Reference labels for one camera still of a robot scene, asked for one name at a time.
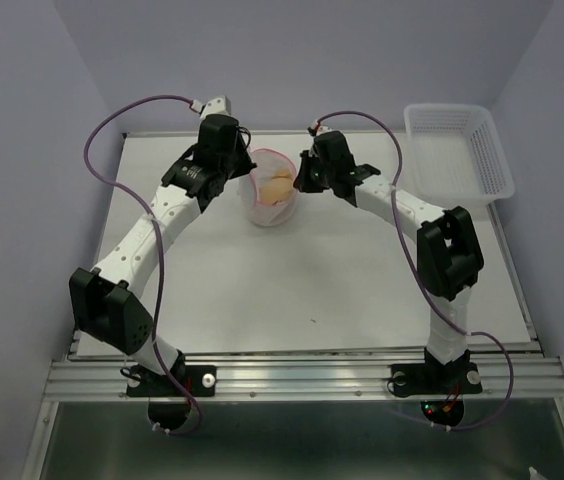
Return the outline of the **beige bra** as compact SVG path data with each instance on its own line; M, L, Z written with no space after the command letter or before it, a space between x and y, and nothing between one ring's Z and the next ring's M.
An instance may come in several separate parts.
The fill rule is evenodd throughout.
M291 171L280 169L258 188L258 201L266 206L275 206L288 202L294 192Z

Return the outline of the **white mesh laundry bag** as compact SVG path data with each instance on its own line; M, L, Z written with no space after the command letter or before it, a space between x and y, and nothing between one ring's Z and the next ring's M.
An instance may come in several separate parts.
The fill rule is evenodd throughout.
M238 195L247 219L260 227L287 221L297 204L297 170L285 155L268 148L251 152L256 167L239 178Z

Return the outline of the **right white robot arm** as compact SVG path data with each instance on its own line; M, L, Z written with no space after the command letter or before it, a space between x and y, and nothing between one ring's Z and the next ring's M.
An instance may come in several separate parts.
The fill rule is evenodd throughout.
M394 226L416 284L430 307L429 337L420 363L393 368L398 397L444 394L477 368L467 345L468 302L484 266L470 213L430 204L397 187L372 165L356 164L344 134L315 127L300 154L294 181L302 193L331 191Z

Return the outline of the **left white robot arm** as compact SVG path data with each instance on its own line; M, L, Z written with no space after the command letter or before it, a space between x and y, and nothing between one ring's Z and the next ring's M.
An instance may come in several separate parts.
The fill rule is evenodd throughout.
M161 393L184 382L183 353L162 340L156 317L141 296L153 273L163 275L176 238L224 190L253 168L239 122L227 113L201 118L197 141L163 175L144 213L118 245L92 269L69 279L79 331L117 349L150 371Z

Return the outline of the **white plastic basket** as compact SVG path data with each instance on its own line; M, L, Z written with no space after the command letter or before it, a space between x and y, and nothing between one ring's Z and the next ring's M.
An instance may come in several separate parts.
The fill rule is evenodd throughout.
M443 206L480 208L511 198L515 183L492 115L468 104L404 109L414 188Z

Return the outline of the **aluminium front rail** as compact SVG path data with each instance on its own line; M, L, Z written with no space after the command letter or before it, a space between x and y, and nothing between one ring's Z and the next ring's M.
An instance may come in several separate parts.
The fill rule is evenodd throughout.
M389 366L413 356L191 356L191 366L216 367L215 395L203 403L395 401L388 390ZM51 402L129 401L127 383L113 361L55 362L43 399ZM558 359L513 356L513 399L564 398L564 369Z

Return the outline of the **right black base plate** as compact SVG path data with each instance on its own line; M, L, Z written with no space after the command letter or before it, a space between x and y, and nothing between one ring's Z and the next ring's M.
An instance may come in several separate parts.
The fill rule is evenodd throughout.
M449 428L458 427L464 417L461 397L483 392L477 365L466 356L447 364L428 356L422 363L393 364L387 389L398 398L422 396L425 419Z

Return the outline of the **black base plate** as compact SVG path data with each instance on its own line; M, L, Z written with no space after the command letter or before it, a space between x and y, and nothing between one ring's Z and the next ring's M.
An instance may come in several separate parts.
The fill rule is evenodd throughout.
M159 375L140 365L122 367L126 380L125 395L147 400L147 418L153 431L167 436L183 436L200 428L201 401L216 393L217 367L210 364L176 367L168 375Z
M447 364L428 356L422 363L393 364L387 389L398 398L422 396L425 419L449 428L458 427L464 417L461 397L483 392L477 365L466 356Z

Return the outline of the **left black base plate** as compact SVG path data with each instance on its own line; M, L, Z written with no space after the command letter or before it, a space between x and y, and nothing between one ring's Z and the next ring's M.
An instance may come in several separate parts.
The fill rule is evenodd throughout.
M217 367L210 364L176 367L168 375L159 375L140 365L122 367L126 380L125 395L147 400L147 418L153 431L167 436L183 436L200 428L201 401L216 393Z

